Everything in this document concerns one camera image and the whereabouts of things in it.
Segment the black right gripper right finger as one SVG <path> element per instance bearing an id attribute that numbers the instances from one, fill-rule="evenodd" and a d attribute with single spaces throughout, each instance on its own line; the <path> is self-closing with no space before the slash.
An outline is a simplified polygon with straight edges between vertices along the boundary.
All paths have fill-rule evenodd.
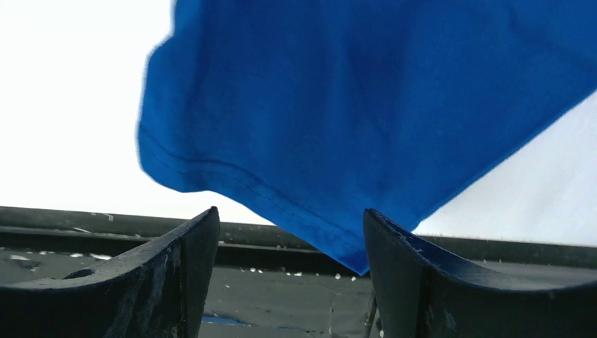
<path id="1" fill-rule="evenodd" d="M 594 248 L 363 231 L 387 337 L 596 336 Z"/>

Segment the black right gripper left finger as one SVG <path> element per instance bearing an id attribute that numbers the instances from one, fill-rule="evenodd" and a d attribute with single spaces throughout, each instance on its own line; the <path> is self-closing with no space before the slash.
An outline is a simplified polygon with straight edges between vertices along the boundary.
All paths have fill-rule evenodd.
<path id="1" fill-rule="evenodd" d="M 1 288 L 2 337 L 197 337 L 220 219 L 210 208 L 108 261 Z"/>

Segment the blue printed t-shirt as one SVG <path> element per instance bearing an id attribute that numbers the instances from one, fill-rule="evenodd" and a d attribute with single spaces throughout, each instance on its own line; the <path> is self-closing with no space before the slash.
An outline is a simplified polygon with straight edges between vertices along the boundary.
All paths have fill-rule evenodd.
<path id="1" fill-rule="evenodd" d="M 178 1 L 139 161 L 363 274 L 407 230 L 596 243 L 595 1 Z"/>

